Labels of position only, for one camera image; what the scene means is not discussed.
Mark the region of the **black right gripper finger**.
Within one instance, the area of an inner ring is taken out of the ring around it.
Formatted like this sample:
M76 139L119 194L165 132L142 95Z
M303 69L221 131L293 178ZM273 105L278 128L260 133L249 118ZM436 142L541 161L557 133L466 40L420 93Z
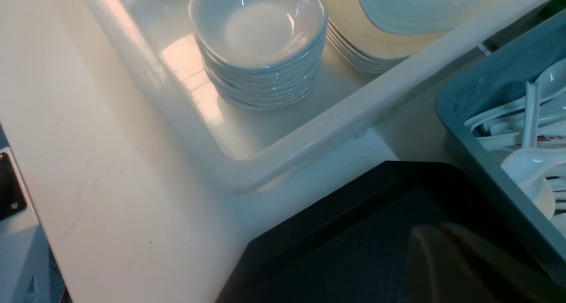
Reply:
M409 237L411 303L563 303L564 287L458 224L419 225Z

